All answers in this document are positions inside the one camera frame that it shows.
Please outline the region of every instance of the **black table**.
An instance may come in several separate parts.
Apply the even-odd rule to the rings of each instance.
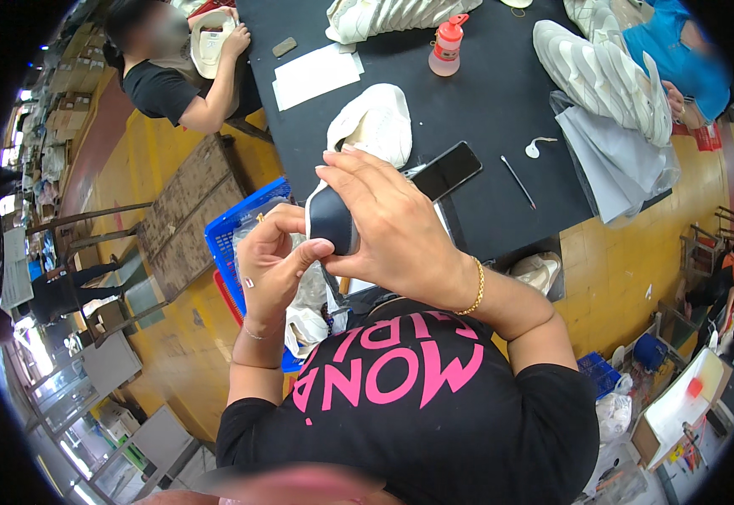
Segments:
[[[319,180],[326,133],[342,107],[379,82],[399,86],[412,115],[412,155],[407,167],[427,162],[465,140],[484,171],[456,190],[453,211],[463,236],[457,245],[486,260],[526,246],[592,217],[574,172],[564,136],[549,105],[557,89],[533,49],[533,26],[553,19],[577,32],[559,0],[535,2],[523,18],[498,0],[485,0],[463,25],[462,66],[451,77],[428,67],[435,29],[389,32],[357,47],[362,80],[279,112],[271,87],[274,68],[332,43],[325,36],[331,0],[239,0],[252,33],[250,62],[285,173],[297,200]],[[292,36],[298,46],[278,60],[271,48]],[[536,136],[541,156],[524,154]],[[535,200],[529,207],[499,159],[503,154]]]

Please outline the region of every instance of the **squeeze bottle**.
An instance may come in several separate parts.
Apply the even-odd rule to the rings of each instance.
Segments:
[[[440,76],[453,75],[460,68],[460,43],[463,42],[463,27],[467,14],[451,16],[437,28],[434,49],[428,56],[428,66]]]

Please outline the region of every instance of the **phone screen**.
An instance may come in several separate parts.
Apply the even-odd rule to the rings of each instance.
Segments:
[[[412,181],[423,195],[436,202],[480,171],[482,163],[463,141],[423,167]]]

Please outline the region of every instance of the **gold bracelet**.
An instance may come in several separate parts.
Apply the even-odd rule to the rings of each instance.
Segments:
[[[476,301],[473,303],[473,306],[461,312],[455,312],[457,316],[465,316],[472,313],[479,307],[479,302],[482,301],[482,297],[485,295],[485,272],[482,269],[482,263],[476,257],[473,257],[473,260],[476,262],[476,267],[479,268],[479,293],[476,295]]]

